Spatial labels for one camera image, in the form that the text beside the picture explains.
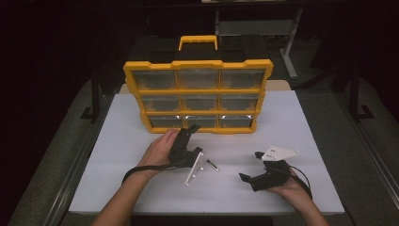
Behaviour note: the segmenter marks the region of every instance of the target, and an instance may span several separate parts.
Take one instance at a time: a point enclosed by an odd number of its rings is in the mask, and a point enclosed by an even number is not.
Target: yellow handle
[[[180,38],[179,51],[182,50],[183,43],[196,43],[196,42],[213,42],[217,50],[216,36],[182,36]]]

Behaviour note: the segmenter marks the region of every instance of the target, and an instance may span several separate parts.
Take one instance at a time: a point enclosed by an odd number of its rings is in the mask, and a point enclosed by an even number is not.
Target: yellow storage organizer
[[[151,133],[235,134],[256,130],[273,63],[258,35],[142,37],[123,69]]]

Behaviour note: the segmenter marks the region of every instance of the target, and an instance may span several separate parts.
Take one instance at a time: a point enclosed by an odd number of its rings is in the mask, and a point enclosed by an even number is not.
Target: transparent drawer
[[[138,89],[176,89],[174,71],[132,71]]]
[[[220,94],[221,110],[255,110],[258,94]]]
[[[181,116],[149,116],[150,123],[153,128],[181,128],[182,117]]]
[[[217,94],[183,94],[180,99],[184,110],[216,110]]]
[[[146,111],[178,111],[177,95],[141,95]]]
[[[223,89],[259,89],[264,69],[227,69],[221,71]]]
[[[216,89],[218,70],[181,69],[178,71],[180,89]]]
[[[220,116],[221,128],[249,128],[253,115],[222,115]]]
[[[184,120],[187,121],[188,127],[191,125],[198,124],[202,128],[215,128],[217,122],[216,115],[195,115],[195,116],[185,116]]]

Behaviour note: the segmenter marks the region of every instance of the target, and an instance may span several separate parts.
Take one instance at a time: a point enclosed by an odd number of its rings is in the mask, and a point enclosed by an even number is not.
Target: white tabletop
[[[70,211],[98,213],[120,186],[127,170],[136,165],[159,134],[150,134],[138,116],[131,94],[117,94],[94,146]],[[317,149],[294,91],[268,91],[254,134],[192,135],[188,149],[201,147],[204,159],[220,167],[204,170],[185,186],[189,168],[165,171],[153,178],[134,212],[145,215],[277,215],[294,209],[278,195],[253,192],[238,173],[264,174],[255,152],[270,145],[300,151],[287,162],[301,169],[311,181],[313,200],[324,214],[343,213],[343,206]]]

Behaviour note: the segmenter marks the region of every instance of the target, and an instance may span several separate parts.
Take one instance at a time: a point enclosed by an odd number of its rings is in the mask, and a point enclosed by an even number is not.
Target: gray floor
[[[317,40],[295,42],[290,56],[298,74],[296,80],[289,78],[280,58],[281,40],[269,40],[267,44],[275,64],[270,79],[285,79],[295,86],[320,73],[309,67]],[[382,162],[392,178],[399,181],[398,122],[381,104],[373,87],[363,80],[360,80],[359,104],[367,105],[375,119],[354,122],[347,111],[348,90],[341,94],[331,92],[328,88],[331,79],[333,76],[296,92],[331,179],[357,225],[397,225],[398,208],[381,179],[375,157],[379,157],[379,163]],[[88,145],[85,143],[88,137],[96,134],[93,129],[96,123],[80,119],[90,101],[88,82],[76,96],[9,225],[89,225],[93,220],[94,216],[68,212],[49,216],[57,208],[68,209],[73,194],[61,189],[65,178],[72,174],[79,177],[83,172],[79,168],[72,169],[72,162],[82,146]],[[276,226],[303,225],[296,215],[277,216],[273,220]],[[353,225],[348,214],[327,216],[327,220],[330,225]]]

